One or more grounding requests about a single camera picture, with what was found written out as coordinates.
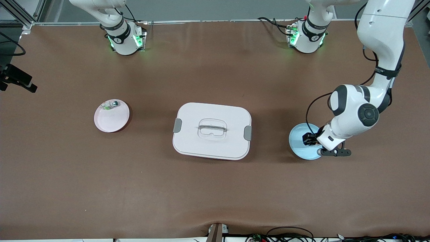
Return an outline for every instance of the brown table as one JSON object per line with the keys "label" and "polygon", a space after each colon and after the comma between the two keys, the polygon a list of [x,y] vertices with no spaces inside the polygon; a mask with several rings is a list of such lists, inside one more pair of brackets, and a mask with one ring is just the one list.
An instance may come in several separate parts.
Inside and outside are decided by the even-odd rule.
{"label": "brown table", "polygon": [[[329,31],[320,50],[301,54],[267,23],[156,25],[147,51],[120,56],[98,26],[33,27],[13,64],[39,89],[1,93],[0,239],[202,236],[213,222],[231,233],[429,234],[430,71],[411,28],[393,104],[347,141],[353,155],[303,161],[290,150],[310,101],[373,70],[353,22]],[[111,98],[132,119],[103,133],[93,115]],[[248,156],[177,153],[173,123],[187,102],[246,108]],[[332,117],[323,99],[309,120]]]}

